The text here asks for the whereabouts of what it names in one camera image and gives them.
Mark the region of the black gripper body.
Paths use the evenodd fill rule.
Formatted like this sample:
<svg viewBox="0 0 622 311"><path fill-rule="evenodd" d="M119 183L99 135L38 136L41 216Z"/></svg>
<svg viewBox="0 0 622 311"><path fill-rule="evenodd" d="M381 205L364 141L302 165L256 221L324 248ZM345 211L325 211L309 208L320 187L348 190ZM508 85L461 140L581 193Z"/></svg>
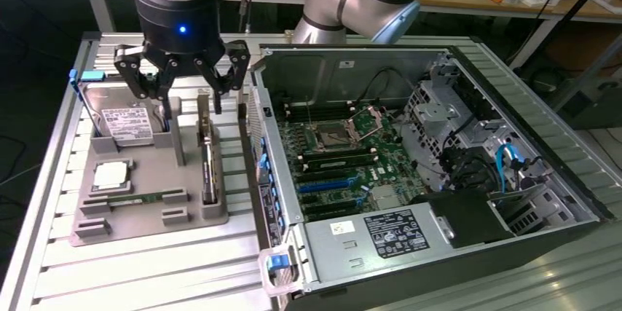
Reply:
<svg viewBox="0 0 622 311"><path fill-rule="evenodd" d="M221 0L135 0L145 33L145 58L165 66L169 56L181 66L195 59L215 65L225 55Z"/></svg>

